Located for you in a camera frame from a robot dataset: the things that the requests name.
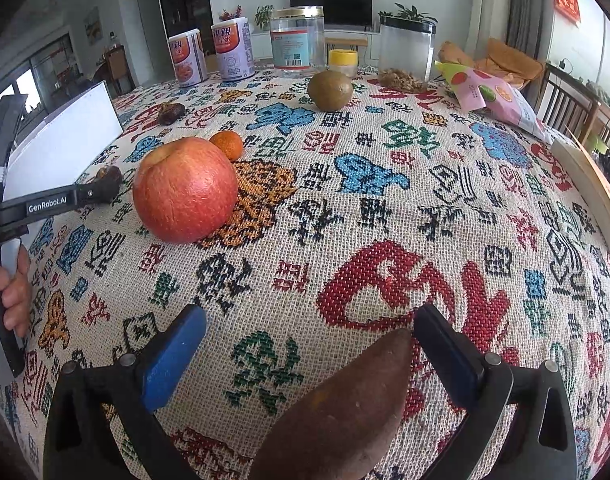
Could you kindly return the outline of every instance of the human hand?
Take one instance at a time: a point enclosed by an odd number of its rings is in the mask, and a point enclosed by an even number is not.
[[[3,323],[8,330],[16,329],[18,337],[24,337],[29,329],[29,305],[32,300],[32,288],[27,280],[29,272],[29,254],[21,245],[18,251],[16,275],[12,279],[9,273],[0,267],[0,291],[5,307]]]

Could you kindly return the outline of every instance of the blue gripper pad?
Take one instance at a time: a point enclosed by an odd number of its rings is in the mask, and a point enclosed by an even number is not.
[[[166,340],[144,370],[142,400],[149,413],[167,404],[207,330],[205,311],[197,305],[191,307],[180,323],[174,322],[175,326],[159,334]]]

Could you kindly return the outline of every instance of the small orange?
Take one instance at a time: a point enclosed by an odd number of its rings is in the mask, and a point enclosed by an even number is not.
[[[236,132],[225,130],[211,137],[210,142],[220,148],[225,156],[231,160],[238,160],[243,155],[243,139]]]

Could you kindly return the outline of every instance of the wooden board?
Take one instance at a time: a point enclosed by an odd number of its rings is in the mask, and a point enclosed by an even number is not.
[[[610,251],[610,183],[580,144],[556,140],[551,149],[574,181],[602,231]]]
[[[369,46],[369,42],[365,38],[325,38],[325,44]]]

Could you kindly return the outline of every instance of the clear plastic jar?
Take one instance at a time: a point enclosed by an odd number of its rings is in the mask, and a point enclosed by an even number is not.
[[[427,88],[436,25],[381,16],[378,82],[401,92]]]
[[[329,51],[329,70],[354,78],[358,74],[358,52],[334,48]]]
[[[283,77],[305,77],[325,69],[323,7],[289,7],[270,15],[274,67]]]

